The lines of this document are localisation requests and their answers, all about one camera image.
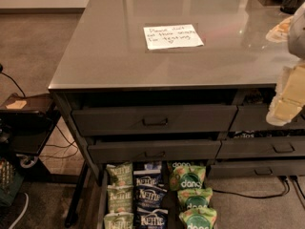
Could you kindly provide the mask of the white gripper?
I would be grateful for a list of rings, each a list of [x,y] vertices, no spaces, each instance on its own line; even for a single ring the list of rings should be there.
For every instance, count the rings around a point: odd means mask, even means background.
[[[288,40],[293,17],[290,16],[266,34],[266,39],[280,43]],[[305,106],[305,64],[284,67],[275,87],[275,96],[269,106],[266,121],[274,126],[290,123]]]

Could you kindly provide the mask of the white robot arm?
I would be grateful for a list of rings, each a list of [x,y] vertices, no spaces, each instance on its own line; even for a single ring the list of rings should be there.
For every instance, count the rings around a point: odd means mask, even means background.
[[[269,124],[284,126],[305,106],[305,3],[293,16],[273,27],[267,33],[266,39],[275,43],[286,42],[289,53],[300,59],[292,68],[283,68],[266,115]]]

